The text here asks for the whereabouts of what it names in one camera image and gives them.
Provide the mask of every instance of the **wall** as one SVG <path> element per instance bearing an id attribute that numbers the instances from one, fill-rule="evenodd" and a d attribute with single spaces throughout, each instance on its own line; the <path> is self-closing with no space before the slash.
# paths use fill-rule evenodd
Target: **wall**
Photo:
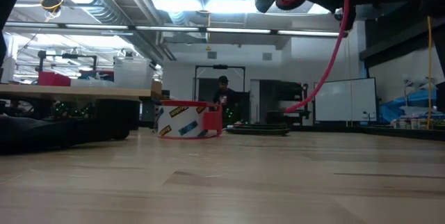
<path id="1" fill-rule="evenodd" d="M 200 68 L 198 78 L 215 78 L 221 75 L 229 79 L 229 87 L 235 91 L 243 91 L 243 71 L 233 69 L 214 70 L 212 68 Z M 163 89 L 170 90 L 170 96 L 176 99 L 193 98 L 193 77 L 195 65 L 191 63 L 167 62 L 163 67 Z M 247 65 L 245 71 L 245 90 L 250 90 L 251 79 L 281 79 L 279 67 L 264 67 Z"/>
<path id="2" fill-rule="evenodd" d="M 169 44 L 169 50 L 178 62 L 191 65 L 255 65 L 278 66 L 281 63 L 282 52 L 276 50 L 273 42 L 270 45 L 229 45 L 229 44 Z M 217 52 L 217 59 L 207 58 L 208 49 Z M 263 53 L 271 53 L 271 61 L 263 61 Z"/>
<path id="3" fill-rule="evenodd" d="M 348 37 L 341 42 L 336 61 L 327 81 L 344 79 L 357 79 L 364 77 L 359 61 L 359 50 L 363 48 L 364 37 L 363 22 L 355 22 Z M 331 59 L 337 38 L 294 37 L 291 38 L 282 50 L 282 79 L 307 83 L 308 93 L 314 89 L 314 84 L 320 81 Z M 312 114 L 305 125 L 312 123 Z"/>
<path id="4" fill-rule="evenodd" d="M 381 103 L 402 97 L 405 88 L 403 75 L 412 79 L 428 77 L 428 49 L 419 49 L 371 67 L 369 75 L 375 77 L 377 96 L 381 98 Z M 432 50 L 432 77 L 436 79 L 436 83 L 445 81 L 435 48 Z"/>

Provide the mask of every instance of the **black fabric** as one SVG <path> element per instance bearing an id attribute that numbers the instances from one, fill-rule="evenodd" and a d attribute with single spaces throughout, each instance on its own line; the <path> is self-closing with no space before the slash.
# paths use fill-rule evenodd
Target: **black fabric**
<path id="1" fill-rule="evenodd" d="M 213 103 L 221 104 L 223 108 L 231 107 L 236 103 L 236 93 L 230 88 L 226 91 L 218 90 L 213 96 Z"/>
<path id="2" fill-rule="evenodd" d="M 129 135 L 125 126 L 110 126 L 107 121 L 69 119 L 48 122 L 0 115 L 0 153 L 70 147 L 82 143 L 123 140 Z"/>
<path id="3" fill-rule="evenodd" d="M 75 144 L 75 123 L 45 122 L 30 118 L 0 116 L 0 150 L 67 147 Z"/>

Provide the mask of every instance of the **table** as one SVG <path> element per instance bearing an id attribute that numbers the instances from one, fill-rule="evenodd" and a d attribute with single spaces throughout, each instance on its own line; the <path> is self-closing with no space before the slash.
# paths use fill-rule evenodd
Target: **table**
<path id="1" fill-rule="evenodd" d="M 96 99 L 127 99 L 157 100 L 168 99 L 150 89 L 133 88 L 75 88 L 62 86 L 30 86 L 30 85 L 0 85 L 0 95 L 14 95 L 37 99 L 51 99 L 66 102 Z"/>

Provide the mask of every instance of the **person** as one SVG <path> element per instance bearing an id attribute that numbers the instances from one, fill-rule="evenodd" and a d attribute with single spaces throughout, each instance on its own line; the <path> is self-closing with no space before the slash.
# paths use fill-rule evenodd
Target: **person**
<path id="1" fill-rule="evenodd" d="M 224 109 L 233 106 L 236 103 L 235 91 L 228 88 L 229 80 L 226 76 L 218 79 L 219 89 L 213 96 L 213 103 L 220 104 Z"/>

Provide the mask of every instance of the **ceiling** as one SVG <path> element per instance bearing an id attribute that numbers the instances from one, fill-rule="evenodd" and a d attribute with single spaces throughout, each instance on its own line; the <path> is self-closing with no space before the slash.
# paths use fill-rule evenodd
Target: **ceiling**
<path id="1" fill-rule="evenodd" d="M 66 0 L 62 6 L 61 11 L 57 14 L 57 17 L 51 18 L 51 22 L 56 23 L 81 23 L 81 24 L 98 24 L 101 23 L 96 17 L 93 17 L 86 9 L 86 5 L 82 3 L 83 0 Z M 174 24 L 176 23 L 172 19 L 172 13 L 165 10 L 157 10 L 157 7 L 162 6 L 159 0 L 148 0 L 154 7 L 140 6 L 135 0 L 110 0 L 115 3 L 117 13 L 123 13 L 125 17 L 129 19 L 133 24 L 140 25 L 154 25 L 154 24 Z M 251 13 L 245 13 L 246 7 L 251 7 L 253 0 L 228 0 L 229 5 L 223 3 L 217 3 L 214 9 L 218 9 L 222 13 L 210 13 L 202 14 L 193 10 L 194 1 L 199 1 L 198 6 L 207 8 L 205 4 L 209 4 L 210 1 L 217 0 L 182 0 L 184 4 L 191 1 L 189 6 L 184 8 L 181 16 L 186 18 L 186 23 L 189 25 L 198 26 L 214 26 L 214 27 L 230 27 L 230 28 L 247 28 L 247 29 L 311 29 L 321 31 L 334 31 L 338 30 L 339 24 L 331 15 L 322 14 L 313 15 L 308 12 L 313 8 L 312 3 L 304 3 L 301 7 L 295 10 L 286 11 L 283 13 L 276 8 L 271 8 L 267 14 L 257 13 L 256 11 L 248 11 Z M 229 9 L 232 9 L 230 4 L 235 4 L 235 1 L 244 2 L 240 6 L 239 11 L 235 10 L 230 13 L 226 13 Z M 24 22 L 45 22 L 49 18 L 49 12 L 45 12 L 40 7 L 40 0 L 18 0 L 17 4 L 10 15 L 10 21 L 24 21 Z M 284 46 L 285 42 L 289 39 L 286 36 L 278 35 L 243 35 L 233 33 L 211 33 L 207 35 L 199 35 L 193 33 L 164 33 L 163 35 L 157 35 L 155 32 L 144 32 L 142 39 L 146 41 L 154 49 L 141 48 L 139 45 L 134 45 L 130 37 L 124 37 L 121 35 L 113 35 L 113 32 L 103 32 L 94 30 L 60 30 L 60 29 L 26 29 L 26 28 L 6 28 L 6 33 L 17 36 L 17 42 L 19 45 L 19 56 L 17 62 L 19 65 L 17 72 L 21 74 L 35 74 L 35 67 L 31 66 L 38 63 L 36 54 L 41 49 L 48 51 L 56 51 L 57 53 L 78 51 L 82 54 L 96 53 L 98 55 L 99 65 L 104 66 L 102 68 L 109 68 L 113 64 L 113 57 L 122 55 L 125 51 L 135 52 L 137 56 L 150 58 L 157 63 L 161 64 L 162 60 L 155 58 L 154 55 L 159 55 L 160 52 L 165 53 L 162 50 L 157 49 L 162 42 L 163 46 L 168 47 L 173 56 L 177 57 L 177 61 L 191 62 L 198 61 L 196 58 L 189 58 L 191 53 L 187 53 L 190 49 L 194 49 L 196 56 L 206 56 L 203 51 L 203 46 L 211 45 L 214 49 L 221 51 L 220 58 L 226 58 L 226 61 L 230 59 L 230 56 L 238 56 L 242 58 L 242 46 L 246 45 L 246 49 L 249 49 L 250 45 L 263 45 L 267 49 L 260 49 L 255 53 L 259 53 L 257 58 L 251 58 L 249 61 L 257 60 L 261 61 L 261 53 L 264 51 L 274 52 L 278 56 L 276 49 L 280 49 Z M 239 54 L 231 55 L 226 54 L 224 50 L 230 50 Z M 61 64 L 55 60 L 46 60 L 46 64 Z M 80 60 L 80 64 L 90 65 L 90 61 Z M 73 76 L 79 69 L 76 65 L 73 67 L 46 67 L 51 68 L 57 72 L 65 73 L 66 75 Z"/>

